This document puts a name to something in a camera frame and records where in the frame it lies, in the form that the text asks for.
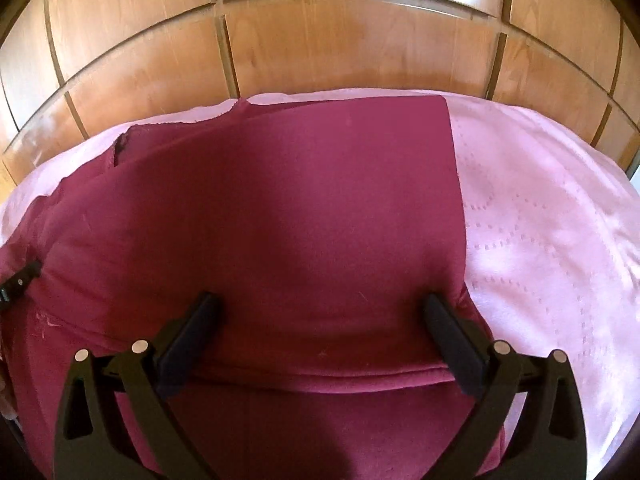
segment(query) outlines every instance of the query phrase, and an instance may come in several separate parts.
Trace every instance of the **pink bedspread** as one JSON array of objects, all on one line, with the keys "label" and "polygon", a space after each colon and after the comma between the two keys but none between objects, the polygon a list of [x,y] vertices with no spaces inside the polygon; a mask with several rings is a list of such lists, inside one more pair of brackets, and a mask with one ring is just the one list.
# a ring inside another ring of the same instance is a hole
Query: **pink bedspread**
[{"label": "pink bedspread", "polygon": [[[347,89],[250,101],[419,93],[436,92]],[[495,337],[519,352],[567,351],[584,410],[588,478],[594,478],[640,411],[638,194],[611,160],[560,124],[532,110],[444,95],[465,207],[471,296]],[[195,122],[233,104],[137,123]],[[131,124],[110,128],[31,173],[0,207],[0,242],[36,196],[52,193]],[[508,435],[518,414],[514,406]]]}]

